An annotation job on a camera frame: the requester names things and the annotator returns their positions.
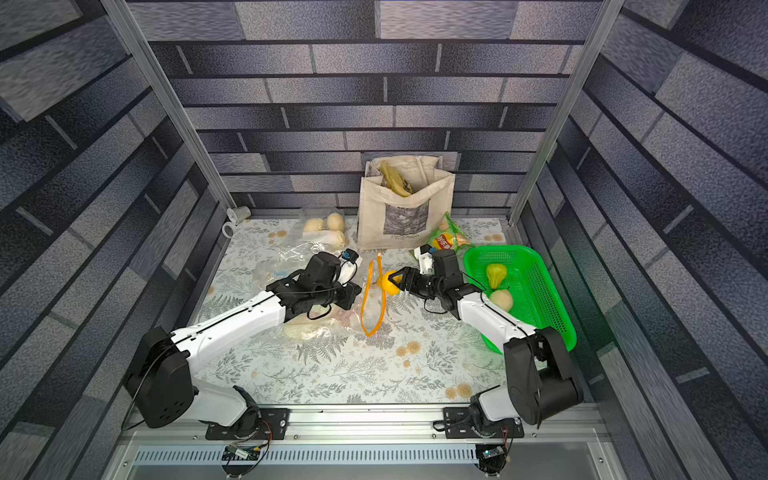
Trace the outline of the clear orange zip-top bag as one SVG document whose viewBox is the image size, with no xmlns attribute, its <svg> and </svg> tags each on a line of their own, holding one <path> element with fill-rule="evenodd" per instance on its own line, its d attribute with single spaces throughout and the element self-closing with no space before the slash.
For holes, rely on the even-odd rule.
<svg viewBox="0 0 768 480">
<path fill-rule="evenodd" d="M 287 337 L 296 340 L 309 340 L 324 334 L 332 334 L 361 335 L 370 338 L 378 334 L 386 318 L 387 294 L 373 282 L 375 262 L 371 262 L 368 271 L 363 274 L 362 284 L 355 281 L 358 272 L 362 269 L 361 257 L 360 260 L 361 264 L 352 281 L 362 288 L 362 292 L 357 296 L 350 310 L 343 310 L 336 305 L 330 307 L 315 306 L 308 314 L 300 315 L 288 321 L 285 320 L 286 308 L 279 303 L 277 296 L 269 291 L 269 285 L 276 280 L 288 277 L 296 270 L 304 269 L 308 262 L 305 266 L 286 273 L 282 278 L 275 277 L 261 282 L 266 296 L 277 302 L 278 312 L 282 315 L 277 321 L 277 326 Z"/>
</svg>

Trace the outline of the green chips bag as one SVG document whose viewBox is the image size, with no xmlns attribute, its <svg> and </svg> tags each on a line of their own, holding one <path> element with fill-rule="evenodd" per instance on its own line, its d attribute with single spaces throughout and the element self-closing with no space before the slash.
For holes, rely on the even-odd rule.
<svg viewBox="0 0 768 480">
<path fill-rule="evenodd" d="M 456 252 L 472 248 L 473 244 L 463 230 L 445 213 L 438 228 L 434 230 L 425 244 L 432 250 L 453 250 Z"/>
</svg>

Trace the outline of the white cup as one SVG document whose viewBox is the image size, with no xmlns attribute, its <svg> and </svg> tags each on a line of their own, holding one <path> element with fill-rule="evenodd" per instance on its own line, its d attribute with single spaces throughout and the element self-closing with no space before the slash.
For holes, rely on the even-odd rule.
<svg viewBox="0 0 768 480">
<path fill-rule="evenodd" d="M 248 206 L 227 208 L 226 216 L 227 221 L 222 225 L 222 234 L 227 239 L 232 239 L 236 227 L 251 217 L 251 209 Z"/>
</svg>

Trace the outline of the circuit board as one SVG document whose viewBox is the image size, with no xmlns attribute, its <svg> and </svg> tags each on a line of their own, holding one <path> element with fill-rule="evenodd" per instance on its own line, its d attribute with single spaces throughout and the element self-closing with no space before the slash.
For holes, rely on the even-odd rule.
<svg viewBox="0 0 768 480">
<path fill-rule="evenodd" d="M 237 461 L 257 462 L 260 459 L 262 450 L 265 447 L 266 447 L 266 444 L 261 446 L 259 445 L 245 446 L 245 445 L 229 444 L 224 447 L 221 461 L 226 465 L 233 464 L 234 462 L 237 462 Z"/>
<path fill-rule="evenodd" d="M 499 476 L 508 462 L 508 450 L 503 445 L 476 445 L 477 468 L 488 476 Z"/>
</svg>

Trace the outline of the green fruit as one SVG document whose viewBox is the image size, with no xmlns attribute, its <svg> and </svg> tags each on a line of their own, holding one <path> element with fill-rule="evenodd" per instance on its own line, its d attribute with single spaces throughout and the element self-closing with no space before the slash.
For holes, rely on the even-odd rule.
<svg viewBox="0 0 768 480">
<path fill-rule="evenodd" d="M 492 290 L 498 290 L 501 284 L 508 276 L 507 267 L 501 263 L 488 264 L 486 267 L 486 277 L 488 285 Z"/>
</svg>

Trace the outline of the green plastic basket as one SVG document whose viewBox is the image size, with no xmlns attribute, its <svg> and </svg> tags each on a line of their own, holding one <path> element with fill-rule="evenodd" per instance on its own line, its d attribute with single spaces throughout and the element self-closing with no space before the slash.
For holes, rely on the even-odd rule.
<svg viewBox="0 0 768 480">
<path fill-rule="evenodd" d="M 557 330 L 568 352 L 577 344 L 577 334 L 542 257 L 522 245 L 477 246 L 463 258 L 469 280 L 490 296 L 497 290 L 512 296 L 509 313 L 535 328 Z M 490 265 L 503 265 L 506 277 L 492 288 L 487 276 Z"/>
</svg>

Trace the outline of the aluminium frame post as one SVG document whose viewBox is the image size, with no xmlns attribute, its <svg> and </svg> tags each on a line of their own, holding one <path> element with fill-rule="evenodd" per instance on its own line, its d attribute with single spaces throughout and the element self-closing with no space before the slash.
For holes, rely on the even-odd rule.
<svg viewBox="0 0 768 480">
<path fill-rule="evenodd" d="M 186 114 L 179 97 L 132 15 L 128 4 L 125 1 L 117 0 L 102 0 L 101 4 L 156 94 L 166 114 L 180 134 L 193 160 L 211 187 L 214 196 L 225 208 L 234 209 L 236 203 L 233 197 L 226 188 L 221 175 L 217 171 L 200 136 Z"/>
<path fill-rule="evenodd" d="M 554 154 L 556 141 L 576 104 L 583 86 L 597 60 L 597 56 L 604 46 L 624 3 L 624 0 L 609 0 L 602 2 L 595 23 L 583 45 L 582 53 L 568 79 L 563 96 L 556 105 L 554 117 L 545 130 L 532 163 L 516 194 L 515 202 L 508 212 L 507 223 L 509 226 L 515 226 L 518 222 L 526 203 L 532 195 L 533 189 L 536 186 L 544 166 L 550 161 Z"/>
</svg>

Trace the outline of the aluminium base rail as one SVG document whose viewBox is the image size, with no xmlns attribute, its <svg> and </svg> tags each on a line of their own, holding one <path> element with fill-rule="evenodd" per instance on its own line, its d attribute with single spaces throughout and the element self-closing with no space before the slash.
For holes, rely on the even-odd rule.
<svg viewBox="0 0 768 480">
<path fill-rule="evenodd" d="M 476 445 L 503 445 L 508 462 L 501 473 L 581 470 L 606 478 L 611 445 L 595 406 L 583 404 L 530 427 L 513 421 L 501 432 L 480 436 L 461 421 L 459 404 L 297 405 L 283 408 L 275 437 L 242 443 L 214 440 L 197 422 L 159 430 L 139 427 L 124 434 L 105 476 L 128 479 L 142 467 L 232 472 L 253 478 L 269 467 L 288 466 L 466 466 L 477 468 Z M 257 462 L 221 461 L 229 444 L 264 445 Z"/>
</svg>

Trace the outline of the beige round fruit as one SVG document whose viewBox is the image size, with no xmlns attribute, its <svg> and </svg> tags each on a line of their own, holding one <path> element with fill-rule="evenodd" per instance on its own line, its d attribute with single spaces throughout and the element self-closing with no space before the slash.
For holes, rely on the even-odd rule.
<svg viewBox="0 0 768 480">
<path fill-rule="evenodd" d="M 489 297 L 490 301 L 502 311 L 509 313 L 514 306 L 513 295 L 508 290 L 495 290 Z"/>
</svg>

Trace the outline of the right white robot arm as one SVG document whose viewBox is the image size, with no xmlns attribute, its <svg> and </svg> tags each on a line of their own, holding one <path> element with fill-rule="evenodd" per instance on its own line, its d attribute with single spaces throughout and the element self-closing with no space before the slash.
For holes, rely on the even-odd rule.
<svg viewBox="0 0 768 480">
<path fill-rule="evenodd" d="M 428 254 L 431 269 L 403 267 L 389 283 L 474 327 L 500 352 L 506 383 L 474 395 L 473 429 L 489 435 L 506 421 L 541 423 L 584 400 L 570 353 L 573 324 L 541 256 L 521 245 L 479 246 L 462 258 Z"/>
</svg>

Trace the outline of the yellow snack packet in tote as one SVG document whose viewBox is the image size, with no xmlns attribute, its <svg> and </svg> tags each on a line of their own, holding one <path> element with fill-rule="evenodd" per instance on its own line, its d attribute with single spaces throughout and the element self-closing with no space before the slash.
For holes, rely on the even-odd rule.
<svg viewBox="0 0 768 480">
<path fill-rule="evenodd" d="M 413 194 L 413 188 L 402 176 L 400 171 L 392 166 L 389 161 L 383 160 L 379 165 L 379 171 L 384 177 L 386 186 L 401 197 L 409 197 Z"/>
</svg>

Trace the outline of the right circuit board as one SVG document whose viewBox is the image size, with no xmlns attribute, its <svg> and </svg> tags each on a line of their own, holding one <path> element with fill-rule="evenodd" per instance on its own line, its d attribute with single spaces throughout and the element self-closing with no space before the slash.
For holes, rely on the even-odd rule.
<svg viewBox="0 0 768 480">
<path fill-rule="evenodd" d="M 499 476 L 508 462 L 508 450 L 503 445 L 476 445 L 477 468 L 488 476 Z"/>
</svg>

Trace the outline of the yellow pear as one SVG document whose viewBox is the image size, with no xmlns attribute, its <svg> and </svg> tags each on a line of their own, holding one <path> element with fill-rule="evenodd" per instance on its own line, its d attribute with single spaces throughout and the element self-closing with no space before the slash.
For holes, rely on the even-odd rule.
<svg viewBox="0 0 768 480">
<path fill-rule="evenodd" d="M 400 288 L 390 279 L 394 271 L 388 271 L 379 279 L 380 288 L 389 296 L 395 296 L 400 293 Z"/>
</svg>

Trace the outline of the right aluminium frame post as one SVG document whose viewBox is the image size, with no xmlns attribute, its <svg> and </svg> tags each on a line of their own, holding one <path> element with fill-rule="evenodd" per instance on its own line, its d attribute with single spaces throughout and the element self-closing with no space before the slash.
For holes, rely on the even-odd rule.
<svg viewBox="0 0 768 480">
<path fill-rule="evenodd" d="M 544 166 L 550 161 L 554 154 L 556 141 L 576 104 L 583 86 L 597 60 L 597 56 L 604 46 L 624 3 L 624 0 L 609 0 L 602 2 L 595 23 L 583 45 L 582 53 L 568 79 L 563 96 L 556 105 L 554 117 L 545 130 L 532 163 L 516 194 L 515 202 L 508 212 L 507 223 L 509 226 L 515 226 L 518 222 L 526 203 L 532 195 L 533 189 L 536 186 Z"/>
</svg>

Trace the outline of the clear bag of buns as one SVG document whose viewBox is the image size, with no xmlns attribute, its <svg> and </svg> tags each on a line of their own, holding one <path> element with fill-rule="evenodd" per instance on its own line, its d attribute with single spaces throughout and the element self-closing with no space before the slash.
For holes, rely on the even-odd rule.
<svg viewBox="0 0 768 480">
<path fill-rule="evenodd" d="M 349 246 L 345 214 L 333 206 L 301 208 L 282 243 L 285 251 L 296 255 L 320 251 L 339 254 Z"/>
</svg>

